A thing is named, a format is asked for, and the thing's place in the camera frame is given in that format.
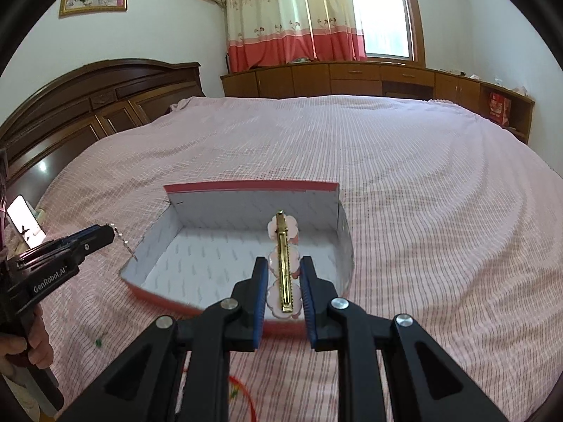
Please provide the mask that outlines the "person's left hand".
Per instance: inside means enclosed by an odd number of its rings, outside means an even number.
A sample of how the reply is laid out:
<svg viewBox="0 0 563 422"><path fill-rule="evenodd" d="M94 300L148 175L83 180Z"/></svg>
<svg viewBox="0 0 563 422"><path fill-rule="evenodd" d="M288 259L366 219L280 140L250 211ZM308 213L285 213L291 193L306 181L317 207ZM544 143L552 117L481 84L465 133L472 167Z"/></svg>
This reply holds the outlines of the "person's left hand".
<svg viewBox="0 0 563 422"><path fill-rule="evenodd" d="M14 373L14 366L6 359L7 355L28 352L28 359L38 369L50 368L53 363L53 348L43 320L43 309L40 305L34 307L33 323L27 337L1 333L0 354L1 374L10 376Z"/></svg>

